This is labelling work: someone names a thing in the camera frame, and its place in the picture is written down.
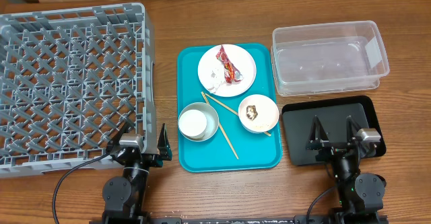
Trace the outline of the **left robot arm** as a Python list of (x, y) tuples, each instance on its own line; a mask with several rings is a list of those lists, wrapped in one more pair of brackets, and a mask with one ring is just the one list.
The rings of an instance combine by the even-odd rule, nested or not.
[(150, 223), (150, 214), (142, 210), (150, 168), (162, 167), (172, 159), (165, 126), (157, 143), (145, 143), (130, 128), (124, 123), (107, 144), (108, 154), (123, 166), (123, 175), (109, 179), (102, 189), (103, 223)]

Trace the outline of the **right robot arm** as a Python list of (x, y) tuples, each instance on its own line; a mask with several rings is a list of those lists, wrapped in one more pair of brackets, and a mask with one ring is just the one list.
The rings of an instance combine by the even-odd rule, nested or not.
[(375, 154), (381, 135), (375, 128), (362, 128), (351, 116), (346, 118), (347, 138), (344, 142), (331, 142), (318, 117), (312, 120), (308, 150), (317, 151), (315, 159), (331, 167), (334, 186), (330, 187), (310, 204), (305, 222), (311, 216), (314, 205), (326, 194), (336, 190), (339, 208), (333, 208), (321, 219), (322, 223), (387, 223), (378, 212), (383, 209), (386, 180), (377, 174), (362, 173), (361, 160)]

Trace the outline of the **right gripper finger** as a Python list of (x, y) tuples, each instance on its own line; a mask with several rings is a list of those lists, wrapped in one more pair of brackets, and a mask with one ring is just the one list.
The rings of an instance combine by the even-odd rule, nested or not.
[(347, 141), (353, 142), (358, 140), (357, 133), (362, 127), (354, 120), (352, 116), (346, 118)]
[(327, 143), (329, 138), (319, 120), (318, 116), (314, 116), (312, 120), (309, 143)]

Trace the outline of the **red snack wrapper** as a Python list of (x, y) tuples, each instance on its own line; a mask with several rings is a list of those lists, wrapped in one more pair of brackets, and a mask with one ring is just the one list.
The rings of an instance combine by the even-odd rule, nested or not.
[(216, 54), (216, 59), (219, 60), (224, 67), (224, 78), (227, 83), (238, 83), (243, 80), (241, 72), (230, 61), (223, 46), (220, 47), (220, 50)]

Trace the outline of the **small pink bowl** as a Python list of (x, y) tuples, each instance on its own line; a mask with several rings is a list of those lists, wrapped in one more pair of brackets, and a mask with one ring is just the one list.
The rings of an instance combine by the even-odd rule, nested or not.
[(246, 130), (266, 133), (278, 123), (279, 109), (271, 98), (253, 94), (245, 97), (239, 104), (238, 117)]

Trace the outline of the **food scraps and rice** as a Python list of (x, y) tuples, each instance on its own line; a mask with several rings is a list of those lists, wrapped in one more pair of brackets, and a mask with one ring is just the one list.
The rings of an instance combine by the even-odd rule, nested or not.
[(246, 107), (246, 123), (253, 131), (267, 131), (273, 124), (273, 115), (266, 108), (249, 105)]

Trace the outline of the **white tissue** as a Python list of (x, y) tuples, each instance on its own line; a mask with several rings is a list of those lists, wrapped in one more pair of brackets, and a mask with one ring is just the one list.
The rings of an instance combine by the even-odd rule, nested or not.
[(222, 68), (213, 68), (211, 71), (209, 82), (209, 92), (215, 93), (218, 88), (225, 82), (224, 70)]

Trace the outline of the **white paper cup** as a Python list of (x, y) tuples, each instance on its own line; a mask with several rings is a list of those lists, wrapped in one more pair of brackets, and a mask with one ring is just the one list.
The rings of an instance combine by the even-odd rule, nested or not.
[(199, 110), (187, 110), (183, 112), (178, 121), (180, 132), (191, 139), (201, 138), (207, 127), (207, 118)]

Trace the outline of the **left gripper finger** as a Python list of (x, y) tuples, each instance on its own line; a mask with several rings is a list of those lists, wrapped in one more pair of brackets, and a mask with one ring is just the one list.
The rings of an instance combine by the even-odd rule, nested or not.
[(122, 127), (120, 128), (120, 130), (113, 137), (113, 139), (112, 139), (112, 145), (113, 146), (118, 145), (121, 137), (125, 133), (128, 133), (131, 128), (133, 128), (132, 125), (129, 122), (125, 122), (124, 125), (122, 125)]
[(170, 144), (168, 141), (167, 128), (166, 128), (166, 124), (163, 123), (161, 131), (160, 131), (160, 135), (158, 138), (158, 149), (159, 150), (168, 150), (169, 148), (170, 148)]

